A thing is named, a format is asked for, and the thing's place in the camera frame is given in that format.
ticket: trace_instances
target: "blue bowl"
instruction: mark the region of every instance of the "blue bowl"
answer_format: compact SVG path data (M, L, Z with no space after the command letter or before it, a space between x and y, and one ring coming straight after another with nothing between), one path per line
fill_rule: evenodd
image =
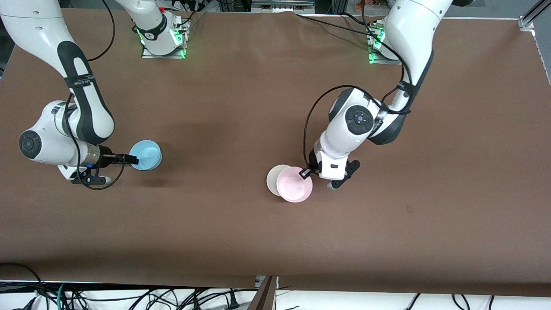
M130 155L138 158L138 164L132 167L138 170L153 170L161 163L163 154L159 145L151 140L143 140L136 143L130 149Z

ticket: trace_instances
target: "white floor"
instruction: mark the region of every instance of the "white floor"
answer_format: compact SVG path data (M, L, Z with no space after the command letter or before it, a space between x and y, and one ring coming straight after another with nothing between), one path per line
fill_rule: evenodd
M210 290L210 292L224 292L226 289ZM87 298L107 299L139 296L146 290L133 291L89 291L84 294ZM191 294L193 290L176 290L176 295L180 301ZM244 305L254 296L254 292L238 292L236 299L239 304ZM276 310L289 310L298 306L297 310L404 310L406 309L414 294L406 293L358 293L358 292L321 292L321 291L286 291L280 290L277 295ZM166 295L169 301L175 301L174 297ZM0 310L12 310L23 308L31 298L33 293L3 293L0 294ZM467 295L467 300L471 310L486 310L490 296ZM458 295L458 302L463 308L466 308L462 298ZM134 300L112 301L112 302L88 302L89 310L127 310ZM148 300L145 298L138 304L136 310L143 310ZM226 300L219 297L211 302L201 306L203 310L225 309ZM50 302L50 308L56 309L57 306ZM164 304L155 304L151 310L167 310ZM35 301L33 310L45 310L46 303L43 297ZM451 295L440 294L421 294L413 310L458 310L452 302ZM544 297L505 297L496 296L492 310L550 310L551 298Z

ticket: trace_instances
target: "metal frame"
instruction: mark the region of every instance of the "metal frame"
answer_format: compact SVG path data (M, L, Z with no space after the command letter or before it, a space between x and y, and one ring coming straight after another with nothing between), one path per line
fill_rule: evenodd
M348 0L333 0L331 6L333 7L331 13L344 13L346 12L346 6L348 5Z
M273 310L276 299L276 290L279 285L278 276L256 276L256 283L260 288L256 292L247 310Z
M534 20L549 6L551 6L551 0L539 0L526 14L520 16L518 25L521 31L531 31L534 28Z

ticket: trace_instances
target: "green led light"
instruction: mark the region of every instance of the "green led light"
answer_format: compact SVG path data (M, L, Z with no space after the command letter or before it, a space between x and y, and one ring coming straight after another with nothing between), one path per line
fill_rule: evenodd
M381 30L381 34L377 36L377 41L373 44L373 46L377 49L381 48L381 42L385 39L385 32Z
M182 41L182 37L179 36L178 31L171 31L170 35L172 36L172 39L174 40L174 43L176 45L180 45L180 43Z
M145 46L145 43L143 42L143 37L142 37L142 34L141 34L141 33L139 33L139 30L137 30L136 32L137 32L137 33L138 33L138 35L139 35L139 40L140 40L140 42L142 43L142 45L143 45L143 46Z

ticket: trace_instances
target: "metal bracket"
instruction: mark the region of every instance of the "metal bracket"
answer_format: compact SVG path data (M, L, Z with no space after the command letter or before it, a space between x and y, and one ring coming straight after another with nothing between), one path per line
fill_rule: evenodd
M520 28L520 31L523 32L534 31L534 23L524 25L524 20L522 19L522 16L518 18L518 27Z
M545 12L549 6L551 6L551 0L538 0L526 14L518 18L518 27L520 31L533 31L534 20Z

